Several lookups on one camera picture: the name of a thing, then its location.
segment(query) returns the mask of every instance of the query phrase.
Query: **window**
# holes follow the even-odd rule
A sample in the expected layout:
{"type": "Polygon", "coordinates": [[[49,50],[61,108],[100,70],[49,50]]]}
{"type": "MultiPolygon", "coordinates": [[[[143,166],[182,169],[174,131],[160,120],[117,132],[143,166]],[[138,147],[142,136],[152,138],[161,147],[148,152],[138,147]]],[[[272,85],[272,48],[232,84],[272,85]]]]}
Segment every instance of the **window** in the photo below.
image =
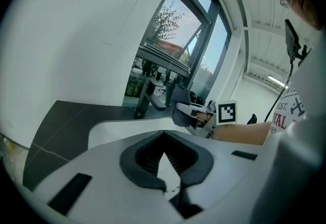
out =
{"type": "Polygon", "coordinates": [[[207,98],[231,36],[218,0],[162,0],[134,59],[123,105],[136,106],[146,77],[160,85],[156,94],[167,106],[182,82],[207,98]]]}

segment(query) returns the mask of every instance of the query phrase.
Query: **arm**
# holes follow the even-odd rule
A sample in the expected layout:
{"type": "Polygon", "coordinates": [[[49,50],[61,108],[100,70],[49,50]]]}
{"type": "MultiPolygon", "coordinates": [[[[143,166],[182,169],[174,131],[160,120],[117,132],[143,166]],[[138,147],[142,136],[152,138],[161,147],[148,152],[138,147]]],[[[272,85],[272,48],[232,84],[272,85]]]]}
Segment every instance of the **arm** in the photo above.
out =
{"type": "Polygon", "coordinates": [[[220,125],[214,129],[212,139],[250,145],[263,145],[271,122],[259,124],[220,125]]]}

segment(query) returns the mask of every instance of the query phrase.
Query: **white t-shirt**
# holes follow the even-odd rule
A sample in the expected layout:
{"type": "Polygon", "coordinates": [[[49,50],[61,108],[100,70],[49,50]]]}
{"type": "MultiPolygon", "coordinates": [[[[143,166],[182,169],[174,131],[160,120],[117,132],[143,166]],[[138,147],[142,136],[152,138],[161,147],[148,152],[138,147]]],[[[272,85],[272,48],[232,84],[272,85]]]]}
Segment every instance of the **white t-shirt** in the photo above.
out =
{"type": "Polygon", "coordinates": [[[305,109],[301,99],[293,86],[289,86],[276,104],[274,116],[270,125],[269,133],[276,133],[286,129],[293,121],[304,118],[305,109]]]}

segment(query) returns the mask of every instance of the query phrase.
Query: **sky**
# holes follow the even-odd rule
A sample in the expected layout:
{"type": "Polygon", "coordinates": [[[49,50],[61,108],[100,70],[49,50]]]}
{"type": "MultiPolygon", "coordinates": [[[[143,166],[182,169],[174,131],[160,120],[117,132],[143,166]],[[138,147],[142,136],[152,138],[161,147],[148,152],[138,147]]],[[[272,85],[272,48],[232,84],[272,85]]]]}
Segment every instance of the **sky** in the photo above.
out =
{"type": "MultiPolygon", "coordinates": [[[[185,45],[193,33],[197,30],[200,26],[200,21],[197,17],[187,8],[187,6],[180,0],[166,0],[164,5],[168,7],[172,1],[174,1],[174,8],[177,8],[176,15],[181,13],[185,13],[185,16],[178,22],[180,26],[179,29],[175,31],[176,38],[169,40],[169,42],[177,44],[177,45],[185,45]]],[[[198,0],[203,8],[208,11],[211,0],[198,0]]],[[[206,64],[209,70],[213,73],[216,65],[219,61],[220,55],[222,53],[224,43],[226,40],[227,32],[221,20],[221,17],[218,16],[212,36],[208,43],[204,58],[202,60],[202,64],[206,64]]],[[[195,46],[196,39],[192,41],[189,45],[189,49],[193,49],[195,46]]]]}

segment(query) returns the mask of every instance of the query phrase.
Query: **person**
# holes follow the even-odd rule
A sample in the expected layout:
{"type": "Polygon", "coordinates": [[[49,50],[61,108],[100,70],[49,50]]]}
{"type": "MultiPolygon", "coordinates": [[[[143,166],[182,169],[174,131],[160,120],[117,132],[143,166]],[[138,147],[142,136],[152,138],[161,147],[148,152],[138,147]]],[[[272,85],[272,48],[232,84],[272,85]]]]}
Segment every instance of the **person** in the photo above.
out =
{"type": "MultiPolygon", "coordinates": [[[[280,4],[290,8],[297,16],[314,29],[320,31],[325,25],[323,0],[280,0],[280,4]]],[[[253,145],[263,145],[266,138],[279,131],[283,131],[293,121],[300,121],[305,116],[305,109],[293,86],[284,91],[279,103],[276,104],[271,122],[241,125],[230,124],[218,126],[212,139],[253,145]]],[[[210,115],[198,113],[203,120],[210,119],[210,115]]]]}

